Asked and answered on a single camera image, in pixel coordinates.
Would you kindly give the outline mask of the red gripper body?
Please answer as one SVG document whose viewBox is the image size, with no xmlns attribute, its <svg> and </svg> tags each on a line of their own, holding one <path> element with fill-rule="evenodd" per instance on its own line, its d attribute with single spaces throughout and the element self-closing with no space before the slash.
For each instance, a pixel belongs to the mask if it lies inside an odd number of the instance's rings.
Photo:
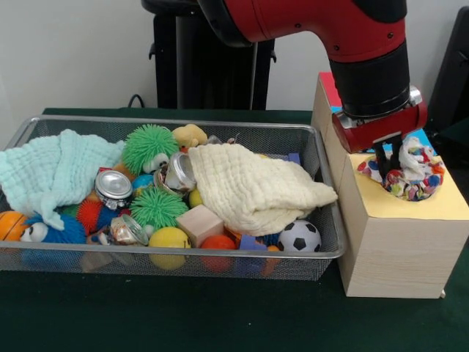
<svg viewBox="0 0 469 352">
<path fill-rule="evenodd" d="M 332 114 L 332 124 L 342 147 L 348 153 L 372 149 L 375 144 L 403 139 L 426 125 L 427 107 L 420 90 L 410 86 L 410 98 L 403 109 L 385 117 L 352 120 L 343 111 Z"/>
</svg>

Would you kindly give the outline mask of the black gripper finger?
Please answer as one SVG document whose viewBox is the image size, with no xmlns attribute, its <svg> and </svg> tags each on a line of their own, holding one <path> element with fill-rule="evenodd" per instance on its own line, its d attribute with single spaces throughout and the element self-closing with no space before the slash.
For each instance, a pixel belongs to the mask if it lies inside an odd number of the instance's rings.
<svg viewBox="0 0 469 352">
<path fill-rule="evenodd" d="M 392 146 L 391 169 L 399 169 L 400 168 L 399 151 L 402 146 L 402 136 L 397 135 L 393 137 L 391 140 L 391 146 Z"/>
<path fill-rule="evenodd" d="M 384 180 L 390 171 L 390 161 L 385 154 L 382 142 L 375 143 L 373 149 L 376 155 L 378 171 L 381 178 Z"/>
</svg>

